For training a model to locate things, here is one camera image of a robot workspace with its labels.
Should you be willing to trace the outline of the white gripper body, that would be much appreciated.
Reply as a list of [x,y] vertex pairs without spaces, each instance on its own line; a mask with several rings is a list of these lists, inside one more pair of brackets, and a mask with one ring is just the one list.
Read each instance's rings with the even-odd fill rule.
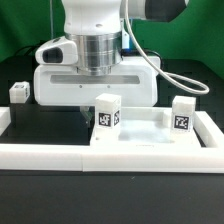
[[126,56],[104,76],[77,73],[74,66],[40,65],[34,73],[34,96],[40,105],[93,106],[103,93],[120,95],[124,107],[157,103],[157,72],[140,56]]

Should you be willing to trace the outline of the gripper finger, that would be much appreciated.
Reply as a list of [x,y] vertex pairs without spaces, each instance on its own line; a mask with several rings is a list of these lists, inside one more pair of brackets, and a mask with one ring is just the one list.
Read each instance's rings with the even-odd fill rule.
[[91,123],[91,119],[92,119],[92,113],[90,112],[89,107],[81,106],[80,112],[83,115],[83,117],[85,118],[86,124],[89,125]]

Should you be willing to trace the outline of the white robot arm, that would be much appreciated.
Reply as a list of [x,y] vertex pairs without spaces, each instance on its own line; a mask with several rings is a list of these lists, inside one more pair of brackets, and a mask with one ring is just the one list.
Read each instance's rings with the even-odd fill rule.
[[189,0],[62,0],[64,35],[35,53],[35,100],[44,106],[93,106],[103,93],[125,107],[157,103],[157,72],[141,56],[124,54],[124,10],[131,18],[170,22]]

